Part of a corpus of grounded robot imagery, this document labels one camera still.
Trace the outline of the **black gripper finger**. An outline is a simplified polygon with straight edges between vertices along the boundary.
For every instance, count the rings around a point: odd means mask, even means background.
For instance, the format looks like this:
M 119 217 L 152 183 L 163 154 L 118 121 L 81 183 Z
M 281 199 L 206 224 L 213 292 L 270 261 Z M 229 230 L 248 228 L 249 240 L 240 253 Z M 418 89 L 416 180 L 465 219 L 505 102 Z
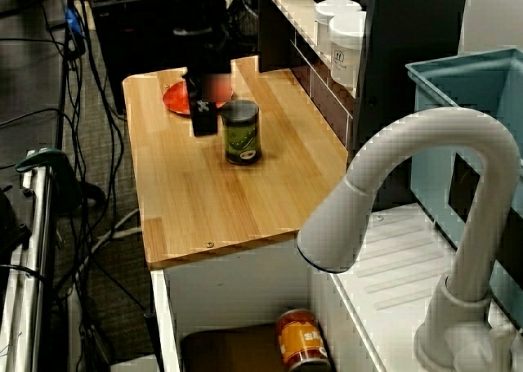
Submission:
M 213 102 L 189 99 L 190 119 L 195 137 L 217 134 L 217 108 Z

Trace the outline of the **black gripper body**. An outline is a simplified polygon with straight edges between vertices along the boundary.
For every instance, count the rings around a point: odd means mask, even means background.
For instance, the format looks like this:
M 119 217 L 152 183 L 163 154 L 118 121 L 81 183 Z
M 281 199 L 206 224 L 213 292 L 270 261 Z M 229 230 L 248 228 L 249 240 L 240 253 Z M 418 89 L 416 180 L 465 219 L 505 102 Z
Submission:
M 188 103 L 226 103 L 231 100 L 230 37 L 223 26 L 206 29 L 175 28 L 173 34 L 185 53 Z

